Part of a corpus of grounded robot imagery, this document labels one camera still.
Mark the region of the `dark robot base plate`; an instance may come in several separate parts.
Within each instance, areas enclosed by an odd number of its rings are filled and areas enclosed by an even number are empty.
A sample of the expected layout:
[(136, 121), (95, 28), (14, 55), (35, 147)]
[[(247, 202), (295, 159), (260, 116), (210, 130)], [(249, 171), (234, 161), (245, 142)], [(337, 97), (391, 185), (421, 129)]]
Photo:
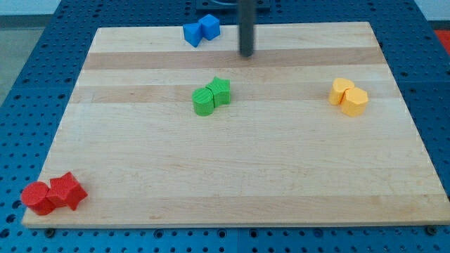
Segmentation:
[[(257, 10), (269, 10), (272, 0), (255, 0)], [(195, 0), (197, 11), (222, 11), (235, 10), (238, 7), (238, 0)]]

